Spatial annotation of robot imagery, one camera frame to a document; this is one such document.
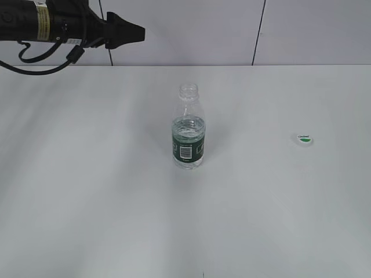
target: white table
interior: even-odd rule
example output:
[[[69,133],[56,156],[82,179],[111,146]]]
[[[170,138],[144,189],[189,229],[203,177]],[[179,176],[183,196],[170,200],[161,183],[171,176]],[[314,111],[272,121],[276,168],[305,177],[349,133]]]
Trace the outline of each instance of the white table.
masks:
[[[195,171],[172,162],[186,81],[206,112]],[[370,66],[2,70],[0,84],[0,277],[371,277]]]

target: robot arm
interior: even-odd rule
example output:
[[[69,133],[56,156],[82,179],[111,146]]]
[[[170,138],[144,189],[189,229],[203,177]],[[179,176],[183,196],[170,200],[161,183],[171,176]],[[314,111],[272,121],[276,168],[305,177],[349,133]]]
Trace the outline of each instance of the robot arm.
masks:
[[[107,13],[107,20],[100,19],[89,8],[89,0],[0,0],[0,41],[18,41],[25,45],[19,55],[24,63],[42,61],[61,44],[73,43],[76,46],[66,57],[69,65],[77,62],[84,48],[105,45],[107,49],[116,49],[127,43],[144,41],[145,33],[143,27],[112,12]],[[23,54],[31,45],[23,41],[54,42],[54,46],[41,56],[24,59]],[[2,61],[0,65],[28,74]]]

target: black cable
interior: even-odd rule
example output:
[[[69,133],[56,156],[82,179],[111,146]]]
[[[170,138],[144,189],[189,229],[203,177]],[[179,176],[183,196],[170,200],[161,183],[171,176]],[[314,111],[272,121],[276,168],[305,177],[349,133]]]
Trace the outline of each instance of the black cable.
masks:
[[[99,2],[99,7],[100,7],[100,14],[102,15],[102,19],[104,20],[102,2],[101,2],[101,0],[98,0],[98,2]],[[111,49],[108,50],[108,54],[110,55],[111,66],[113,67],[114,66],[114,61],[112,60]]]
[[[257,32],[257,38],[256,38],[256,43],[255,43],[255,50],[254,50],[254,56],[253,56],[253,62],[251,65],[254,65],[255,63],[255,57],[256,57],[256,51],[257,51],[257,45],[259,43],[259,38],[260,38],[260,30],[261,30],[261,25],[263,24],[263,17],[264,17],[264,11],[265,11],[265,5],[267,3],[267,0],[264,0],[263,3],[263,10],[261,11],[261,18],[260,18],[260,24],[259,24],[259,30]]]
[[[47,71],[26,71],[24,69],[13,67],[12,65],[9,65],[9,64],[7,64],[3,61],[0,61],[0,66],[6,68],[8,70],[14,71],[18,74],[39,76],[39,75],[55,74],[56,72],[59,72],[59,71],[63,70],[65,67],[69,66],[71,63],[72,63],[72,61],[66,61],[64,64],[60,65],[59,67],[52,68],[52,69],[49,69]]]
[[[18,54],[18,57],[19,57],[19,60],[21,60],[22,62],[24,63],[27,63],[27,64],[33,64],[33,63],[37,63],[37,62],[40,62],[42,60],[45,60],[47,58],[49,58],[62,44],[62,40],[60,39],[59,41],[57,41],[47,52],[45,52],[44,54],[40,55],[40,56],[37,56],[37,57],[34,57],[34,58],[29,58],[29,59],[25,59],[23,58],[23,55],[24,53],[31,47],[31,44],[28,43],[28,42],[22,42],[22,41],[18,41],[18,43],[20,45],[24,45],[26,46],[26,48],[24,48],[19,54]]]

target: green logo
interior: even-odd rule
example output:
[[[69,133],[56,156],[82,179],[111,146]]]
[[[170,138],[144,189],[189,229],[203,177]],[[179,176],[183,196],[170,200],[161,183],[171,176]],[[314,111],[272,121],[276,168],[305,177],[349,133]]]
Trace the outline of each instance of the green logo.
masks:
[[[297,138],[303,143],[310,143],[312,138],[309,135],[299,135]]]

